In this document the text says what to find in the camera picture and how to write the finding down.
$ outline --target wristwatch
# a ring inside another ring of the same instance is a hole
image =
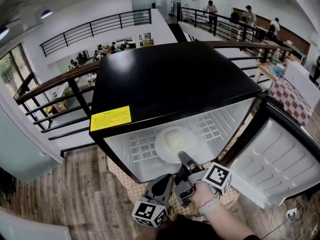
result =
[[[212,198],[210,201],[205,203],[205,205],[198,208],[199,214],[205,215],[208,212],[211,212],[213,209],[217,208],[220,205],[220,199],[216,196]]]

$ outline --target plastic bottle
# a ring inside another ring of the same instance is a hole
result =
[[[278,61],[279,61],[279,58],[280,58],[280,49],[278,48],[278,49],[274,52],[274,54],[273,54],[273,56],[272,56],[271,63],[272,63],[273,65],[277,65],[277,63],[278,63]]]

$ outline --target white plate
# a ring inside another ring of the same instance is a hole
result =
[[[184,147],[178,151],[172,151],[170,147],[167,145],[165,140],[165,135],[168,132],[178,130],[183,136],[184,139]],[[178,157],[178,153],[180,151],[186,152],[191,158],[196,155],[198,148],[198,141],[196,136],[192,131],[187,128],[180,126],[171,126],[163,129],[155,138],[154,141],[155,152],[158,156],[164,161],[171,164],[180,164],[181,161]]]

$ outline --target human hand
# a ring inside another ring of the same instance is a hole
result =
[[[200,182],[195,184],[194,194],[189,199],[199,208],[216,197],[208,183]]]

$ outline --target backpack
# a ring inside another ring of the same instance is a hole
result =
[[[276,30],[275,25],[271,25],[269,28],[269,32],[271,32],[273,34],[275,32],[275,30]]]

